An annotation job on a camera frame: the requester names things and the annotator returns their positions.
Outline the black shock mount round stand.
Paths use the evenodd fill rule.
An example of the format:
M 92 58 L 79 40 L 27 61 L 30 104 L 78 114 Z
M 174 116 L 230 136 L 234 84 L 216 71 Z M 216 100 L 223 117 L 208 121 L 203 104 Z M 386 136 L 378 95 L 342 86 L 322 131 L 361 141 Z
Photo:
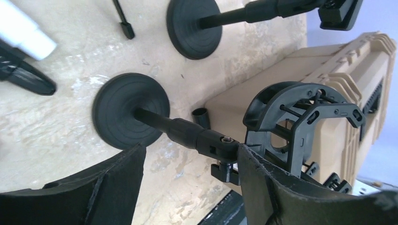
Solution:
M 192 112 L 192 122 L 170 117 L 163 87 L 138 73 L 118 75 L 98 91 L 92 121 L 107 144 L 126 150 L 151 145 L 162 134 L 186 148 L 219 161 L 212 175 L 239 184 L 233 165 L 243 143 L 289 174 L 310 180 L 319 162 L 321 131 L 326 123 L 350 126 L 363 134 L 367 108 L 336 89 L 313 82 L 264 84 L 253 78 L 209 100 Z

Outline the white microphone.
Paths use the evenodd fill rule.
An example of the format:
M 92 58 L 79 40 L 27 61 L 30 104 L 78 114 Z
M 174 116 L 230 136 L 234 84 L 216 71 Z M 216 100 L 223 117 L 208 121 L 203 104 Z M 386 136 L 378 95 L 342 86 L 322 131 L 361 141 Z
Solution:
M 35 60 L 43 60 L 57 47 L 34 20 L 8 0 L 0 2 L 0 38 Z

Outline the tan hard plastic case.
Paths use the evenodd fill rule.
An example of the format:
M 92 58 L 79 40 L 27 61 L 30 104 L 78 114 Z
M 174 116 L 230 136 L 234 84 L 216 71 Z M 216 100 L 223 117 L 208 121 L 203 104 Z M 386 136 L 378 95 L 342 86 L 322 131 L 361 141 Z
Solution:
M 397 49 L 381 32 L 299 49 L 208 100 L 211 128 L 292 175 L 349 194 L 385 121 Z

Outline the black tripod shock mount stand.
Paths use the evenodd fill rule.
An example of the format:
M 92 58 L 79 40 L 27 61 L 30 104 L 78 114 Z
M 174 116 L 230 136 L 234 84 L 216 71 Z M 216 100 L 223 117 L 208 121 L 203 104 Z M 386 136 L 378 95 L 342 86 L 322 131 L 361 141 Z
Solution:
M 127 22 L 127 19 L 124 15 L 124 12 L 122 10 L 119 0 L 112 0 L 112 2 L 116 8 L 116 11 L 117 11 L 120 19 L 121 19 L 121 22 L 119 24 L 122 28 L 122 31 L 123 31 L 125 37 L 130 40 L 133 39 L 135 37 L 133 27 L 129 22 Z

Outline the black round base clip stand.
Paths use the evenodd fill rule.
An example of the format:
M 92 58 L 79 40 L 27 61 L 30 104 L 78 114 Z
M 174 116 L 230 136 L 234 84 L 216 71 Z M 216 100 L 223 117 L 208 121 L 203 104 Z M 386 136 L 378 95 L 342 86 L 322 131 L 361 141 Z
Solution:
M 348 31 L 354 26 L 361 0 L 255 0 L 243 8 L 221 13 L 214 0 L 172 0 L 166 24 L 176 50 L 191 60 L 211 55 L 218 47 L 224 25 L 256 23 L 318 10 L 320 28 Z

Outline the aluminium frame rail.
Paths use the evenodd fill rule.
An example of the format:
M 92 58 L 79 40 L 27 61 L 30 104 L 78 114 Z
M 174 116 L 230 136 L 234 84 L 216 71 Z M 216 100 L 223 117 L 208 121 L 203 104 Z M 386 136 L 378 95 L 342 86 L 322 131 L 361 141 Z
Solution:
M 398 191 L 398 187 L 377 180 L 357 178 L 352 186 L 351 194 L 355 196 L 370 195 L 381 191 Z

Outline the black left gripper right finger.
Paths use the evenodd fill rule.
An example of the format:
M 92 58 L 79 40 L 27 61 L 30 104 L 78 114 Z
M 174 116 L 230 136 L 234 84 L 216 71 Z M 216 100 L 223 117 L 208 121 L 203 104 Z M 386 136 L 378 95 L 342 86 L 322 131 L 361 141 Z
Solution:
M 314 185 L 266 161 L 244 144 L 238 172 L 250 225 L 395 225 L 398 194 L 354 196 Z

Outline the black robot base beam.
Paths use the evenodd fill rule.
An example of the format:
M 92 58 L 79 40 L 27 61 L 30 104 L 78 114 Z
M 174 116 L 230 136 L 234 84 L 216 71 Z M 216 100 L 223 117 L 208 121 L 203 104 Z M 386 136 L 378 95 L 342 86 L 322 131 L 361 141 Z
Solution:
M 198 225 L 246 224 L 243 198 L 232 190 L 198 223 Z

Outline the black microphone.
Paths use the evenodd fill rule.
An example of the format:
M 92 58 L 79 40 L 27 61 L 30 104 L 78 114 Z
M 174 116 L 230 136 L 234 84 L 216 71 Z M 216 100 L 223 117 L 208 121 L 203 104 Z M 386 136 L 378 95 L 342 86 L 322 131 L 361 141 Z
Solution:
M 25 90 L 51 96 L 56 83 L 47 75 L 24 61 L 25 54 L 5 42 L 0 42 L 0 80 L 11 82 Z

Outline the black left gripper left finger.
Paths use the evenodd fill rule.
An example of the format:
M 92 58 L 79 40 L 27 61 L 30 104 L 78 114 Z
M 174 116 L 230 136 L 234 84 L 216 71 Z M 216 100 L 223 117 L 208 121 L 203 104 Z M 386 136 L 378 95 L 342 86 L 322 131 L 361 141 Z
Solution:
M 130 225 L 146 148 L 136 145 L 78 173 L 0 195 L 3 225 Z

